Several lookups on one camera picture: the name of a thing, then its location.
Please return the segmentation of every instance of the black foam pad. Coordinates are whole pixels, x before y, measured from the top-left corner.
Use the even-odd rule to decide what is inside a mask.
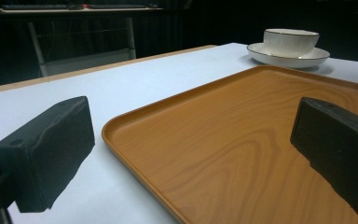
[[[0,141],[0,165],[21,212],[43,212],[95,144],[87,97],[62,101]]]
[[[291,142],[358,213],[358,116],[338,105],[304,97]]]

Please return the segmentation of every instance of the white tablecloth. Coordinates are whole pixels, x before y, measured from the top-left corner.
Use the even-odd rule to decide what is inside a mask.
[[[21,214],[13,203],[9,207],[13,222],[174,223],[169,213],[105,146],[101,138],[104,124],[140,106],[256,65],[260,63],[250,58],[245,45],[233,43],[1,91],[0,140],[50,106],[80,95],[89,98],[96,138],[94,149],[52,209]],[[358,82],[357,62],[330,58],[304,71]]]

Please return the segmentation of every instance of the wooden tray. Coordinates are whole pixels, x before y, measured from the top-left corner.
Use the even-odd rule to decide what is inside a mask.
[[[259,66],[114,118],[103,140],[184,223],[358,223],[290,144],[302,96],[358,114],[358,84]]]

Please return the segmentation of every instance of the wooden table edge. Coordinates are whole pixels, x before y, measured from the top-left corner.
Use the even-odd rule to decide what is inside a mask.
[[[139,63],[139,62],[144,62],[144,61],[148,61],[148,60],[173,56],[176,54],[188,53],[188,52],[197,51],[197,50],[201,50],[201,49],[209,49],[209,48],[213,48],[213,47],[215,47],[215,45],[206,45],[206,46],[196,47],[196,48],[192,48],[192,49],[181,49],[181,50],[177,50],[177,51],[173,51],[173,52],[169,52],[169,53],[163,53],[163,54],[159,54],[159,55],[134,59],[134,60],[121,62],[121,63],[110,63],[107,65],[82,69],[82,70],[78,70],[78,71],[74,71],[74,72],[58,74],[58,75],[50,76],[50,77],[40,77],[40,78],[25,80],[25,81],[21,81],[21,82],[9,83],[9,84],[5,84],[5,85],[1,85],[0,91],[9,91],[9,90],[17,89],[17,88],[32,86],[35,84],[50,82],[50,81],[59,80],[59,79],[63,79],[63,78],[81,76],[81,75],[85,75],[85,74],[88,74],[91,72],[101,71],[104,69],[119,67],[119,66],[123,66],[123,65],[127,65],[127,64]]]

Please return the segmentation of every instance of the white saucer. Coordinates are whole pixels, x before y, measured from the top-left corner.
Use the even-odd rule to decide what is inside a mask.
[[[324,63],[330,57],[329,52],[317,48],[314,48],[310,53],[299,58],[273,56],[266,50],[263,43],[248,45],[247,49],[249,55],[261,63],[288,68],[306,68],[316,66],[320,63]]]

